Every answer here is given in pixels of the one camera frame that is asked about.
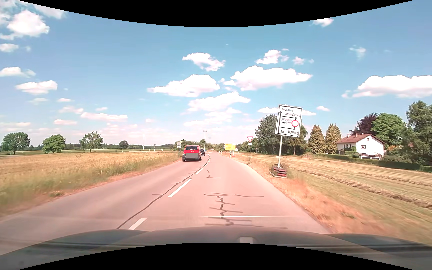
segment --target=white house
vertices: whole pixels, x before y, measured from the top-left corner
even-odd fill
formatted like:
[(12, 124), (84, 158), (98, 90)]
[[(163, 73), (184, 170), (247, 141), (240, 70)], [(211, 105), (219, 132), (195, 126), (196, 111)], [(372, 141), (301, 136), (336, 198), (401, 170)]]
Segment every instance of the white house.
[(366, 156), (385, 155), (384, 142), (371, 134), (347, 135), (336, 142), (338, 153), (341, 155), (345, 148), (356, 146), (356, 152)]

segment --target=direction sign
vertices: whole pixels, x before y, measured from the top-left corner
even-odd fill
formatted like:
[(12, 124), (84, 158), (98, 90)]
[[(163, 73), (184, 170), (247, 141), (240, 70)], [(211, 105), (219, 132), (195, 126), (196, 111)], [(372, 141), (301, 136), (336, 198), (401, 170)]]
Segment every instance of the direction sign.
[(302, 107), (279, 105), (275, 134), (279, 136), (300, 137)]

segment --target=hedge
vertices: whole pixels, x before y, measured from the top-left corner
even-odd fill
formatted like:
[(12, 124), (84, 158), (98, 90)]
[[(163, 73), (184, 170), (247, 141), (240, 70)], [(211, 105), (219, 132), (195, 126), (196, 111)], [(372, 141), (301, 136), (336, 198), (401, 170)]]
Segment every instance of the hedge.
[(425, 173), (432, 173), (432, 167), (431, 166), (421, 166), (418, 164), (412, 164), (412, 163), (404, 163), (404, 162), (395, 162), (395, 161), (387, 161), (387, 160), (377, 160), (377, 159), (362, 159), (362, 158), (355, 158), (350, 157), (346, 155), (325, 155), (325, 154), (316, 154), (316, 158), (322, 158), (322, 159), (333, 159), (333, 160), (341, 160), (341, 161), (347, 161), (350, 163), (362, 163), (362, 164), (371, 164), (378, 167), (385, 167), (385, 168), (391, 168), (391, 169), (401, 169), (401, 170), (411, 170), (411, 171), (421, 171)]

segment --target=treeline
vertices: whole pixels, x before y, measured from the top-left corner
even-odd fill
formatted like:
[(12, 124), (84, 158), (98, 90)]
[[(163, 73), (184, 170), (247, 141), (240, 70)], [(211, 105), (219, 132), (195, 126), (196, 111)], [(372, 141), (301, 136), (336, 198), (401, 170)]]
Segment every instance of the treeline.
[(1, 143), (0, 151), (12, 152), (13, 155), (16, 151), (44, 151), (47, 153), (60, 153), (63, 150), (102, 150), (102, 149), (131, 149), (131, 150), (142, 150), (142, 149), (172, 149), (173, 144), (163, 145), (147, 145), (143, 146), (140, 144), (128, 144), (127, 141), (121, 141), (119, 144), (103, 144), (104, 139), (101, 134), (94, 131), (88, 133), (79, 141), (79, 144), (67, 144), (66, 138), (62, 135), (52, 135), (43, 141), (43, 144), (33, 146), (29, 135), (24, 132), (9, 133), (4, 136)]
[[(348, 134), (372, 134), (384, 142), (386, 161), (412, 163), (427, 166), (432, 162), (432, 104), (423, 101), (411, 104), (406, 111), (407, 122), (396, 114), (372, 113), (356, 124)], [(275, 134), (276, 115), (268, 115), (259, 122), (252, 141), (252, 149), (268, 155), (279, 154), (280, 137)], [(336, 142), (341, 139), (341, 132), (336, 124), (330, 124), (326, 136), (321, 127), (313, 126), (308, 141), (304, 140), (308, 132), (301, 126), (300, 137), (283, 137), (282, 154), (303, 155), (338, 154)], [(248, 141), (240, 144), (240, 150), (248, 151)], [(345, 149), (345, 154), (358, 156), (355, 147)]]

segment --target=red van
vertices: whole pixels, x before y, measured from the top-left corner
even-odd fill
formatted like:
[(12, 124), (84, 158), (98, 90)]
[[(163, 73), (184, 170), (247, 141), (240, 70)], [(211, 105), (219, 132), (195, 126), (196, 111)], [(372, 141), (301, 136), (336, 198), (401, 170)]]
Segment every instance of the red van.
[(201, 151), (199, 145), (188, 145), (184, 148), (183, 162), (201, 161)]

